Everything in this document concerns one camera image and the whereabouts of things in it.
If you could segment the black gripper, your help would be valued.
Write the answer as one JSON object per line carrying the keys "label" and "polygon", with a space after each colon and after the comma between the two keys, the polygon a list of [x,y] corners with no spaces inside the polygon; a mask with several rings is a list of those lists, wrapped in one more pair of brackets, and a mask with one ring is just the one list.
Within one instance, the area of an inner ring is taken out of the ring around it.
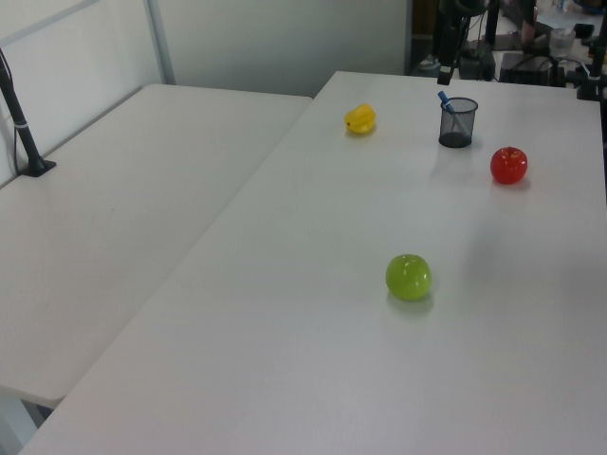
{"label": "black gripper", "polygon": [[471,17],[477,15],[476,0],[454,0],[453,16],[460,20],[457,23],[445,25],[438,53],[439,73],[437,83],[449,85],[458,65],[462,45],[468,36]]}

